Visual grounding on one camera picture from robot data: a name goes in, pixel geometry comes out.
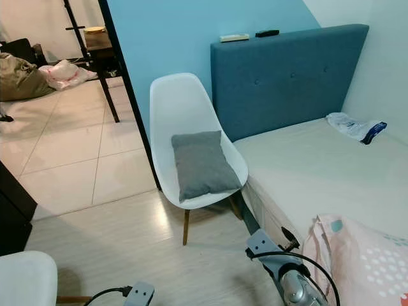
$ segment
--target bag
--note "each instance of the bag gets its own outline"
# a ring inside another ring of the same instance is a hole
[[[0,53],[0,101],[38,98],[53,91],[36,65]]]
[[[96,76],[95,72],[79,68],[66,59],[55,66],[42,66],[39,70],[44,75],[49,86],[58,91],[77,86]]]
[[[369,145],[372,139],[387,127],[387,123],[383,121],[357,121],[346,113],[329,113],[326,119],[337,131],[365,145]]]

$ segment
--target cord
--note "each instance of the cord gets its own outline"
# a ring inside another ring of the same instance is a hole
[[[329,273],[327,273],[327,271],[318,263],[316,263],[313,259],[310,259],[309,257],[306,257],[304,255],[301,254],[297,254],[297,253],[291,253],[291,252],[264,252],[264,253],[259,253],[259,254],[251,254],[249,255],[249,257],[252,259],[254,258],[259,258],[259,257],[265,257],[265,256],[278,256],[278,255],[286,255],[286,256],[292,256],[292,257],[297,257],[297,258],[301,258],[305,261],[308,261],[309,263],[312,263],[314,266],[318,267],[320,271],[323,272],[324,276],[327,277],[327,279],[330,282],[331,287],[333,288],[334,291],[334,295],[336,298],[336,306],[340,306],[340,296],[339,296],[339,292],[337,291],[336,285],[333,281],[333,279],[330,277]]]
[[[74,63],[74,62],[77,62],[77,61],[79,61],[81,59],[81,57],[78,57],[77,59],[73,59],[73,60],[70,60],[70,63]]]
[[[84,306],[88,306],[89,304],[92,303],[92,301],[99,298],[101,295],[105,295],[105,294],[107,294],[109,292],[118,291],[118,292],[121,292],[124,297],[127,297],[131,290],[132,290],[131,286],[126,286],[126,287],[121,287],[121,288],[110,288],[110,289],[103,290],[103,291],[101,291],[99,293],[96,293],[88,302],[86,302],[84,304]]]

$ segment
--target dark cabinet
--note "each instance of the dark cabinet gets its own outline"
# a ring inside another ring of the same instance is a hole
[[[0,162],[0,256],[24,250],[37,203]]]

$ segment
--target bed sheet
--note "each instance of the bed sheet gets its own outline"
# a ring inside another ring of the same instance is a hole
[[[318,214],[341,214],[408,236],[408,146],[382,132],[370,145],[318,119],[234,143],[249,168],[242,190],[259,225],[304,241]]]

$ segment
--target plastic bag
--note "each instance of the plastic bag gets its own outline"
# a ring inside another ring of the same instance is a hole
[[[387,123],[383,121],[357,121],[346,113],[329,113],[326,119],[337,131],[365,145],[369,145],[372,139],[387,127]]]
[[[79,68],[66,59],[55,66],[42,66],[38,70],[45,76],[48,85],[58,91],[77,86],[96,76],[95,72]]]

